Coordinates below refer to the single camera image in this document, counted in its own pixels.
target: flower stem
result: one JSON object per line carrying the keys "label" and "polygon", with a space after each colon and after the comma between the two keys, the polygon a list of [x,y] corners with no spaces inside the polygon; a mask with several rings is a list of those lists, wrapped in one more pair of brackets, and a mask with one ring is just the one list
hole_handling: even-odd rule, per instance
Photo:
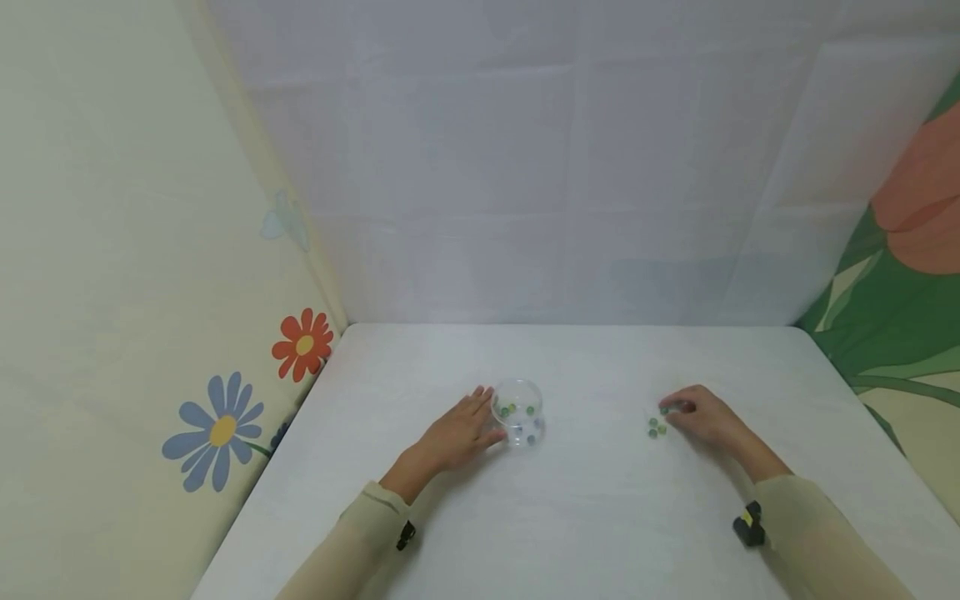
{"label": "flower stem", "polygon": [[266,456],[267,458],[270,458],[271,456],[274,455],[273,452],[271,452],[271,451],[268,450],[267,448],[263,447],[262,445],[251,444],[250,442],[244,442],[244,444],[248,445],[252,450],[256,450],[256,451],[259,452],[260,454],[263,454],[263,455]]}

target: yellow flower center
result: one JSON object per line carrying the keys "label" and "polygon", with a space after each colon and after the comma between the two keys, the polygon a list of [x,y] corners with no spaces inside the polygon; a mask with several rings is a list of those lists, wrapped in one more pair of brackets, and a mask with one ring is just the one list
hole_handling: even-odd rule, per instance
{"label": "yellow flower center", "polygon": [[304,354],[309,352],[310,349],[312,349],[312,347],[313,347],[312,335],[304,335],[303,337],[297,340],[296,350],[297,350],[297,354],[299,354],[300,356],[303,356]]}
{"label": "yellow flower center", "polygon": [[237,419],[230,415],[223,415],[217,422],[213,423],[213,427],[210,429],[210,443],[217,447],[227,445],[236,430]]}

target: left hand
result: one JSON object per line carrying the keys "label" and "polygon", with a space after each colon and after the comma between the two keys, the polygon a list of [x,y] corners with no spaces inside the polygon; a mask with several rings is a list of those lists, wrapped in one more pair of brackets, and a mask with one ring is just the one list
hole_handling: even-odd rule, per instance
{"label": "left hand", "polygon": [[420,438],[396,459],[380,480],[385,490],[396,492],[407,505],[435,476],[460,468],[506,437],[502,429],[487,433],[483,427],[490,418],[493,388],[477,387],[456,406],[434,421]]}
{"label": "left hand", "polygon": [[421,453],[438,472],[466,465],[505,437],[502,429],[483,432],[490,419],[492,399],[493,388],[478,386],[473,394],[464,396],[434,421],[411,449]]}

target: white backdrop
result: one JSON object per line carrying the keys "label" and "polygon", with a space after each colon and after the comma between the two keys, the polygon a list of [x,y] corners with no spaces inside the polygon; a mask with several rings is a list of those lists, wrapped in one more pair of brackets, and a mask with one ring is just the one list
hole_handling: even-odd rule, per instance
{"label": "white backdrop", "polygon": [[354,321],[786,324],[956,0],[210,0]]}

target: hand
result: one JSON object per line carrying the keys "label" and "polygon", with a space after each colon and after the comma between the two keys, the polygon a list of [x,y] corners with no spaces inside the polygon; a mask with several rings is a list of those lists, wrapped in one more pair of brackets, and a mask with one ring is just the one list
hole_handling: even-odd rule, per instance
{"label": "hand", "polygon": [[437,471],[460,468],[481,452],[503,440],[502,429],[487,433],[483,427],[490,419],[493,388],[477,387],[453,408],[434,421],[414,446],[424,460],[436,465]]}
{"label": "hand", "polygon": [[464,396],[396,459],[380,486],[398,494],[409,506],[438,474],[466,465],[503,440],[506,434],[502,429],[483,432],[492,398],[493,388],[483,386]]}
{"label": "hand", "polygon": [[660,401],[660,408],[680,408],[668,413],[666,421],[733,456],[754,483],[793,473],[726,402],[702,385],[674,392]]}
{"label": "hand", "polygon": [[668,423],[724,450],[731,450],[736,440],[751,435],[731,407],[702,385],[674,392],[660,401],[660,408],[679,408],[679,412],[666,415]]}

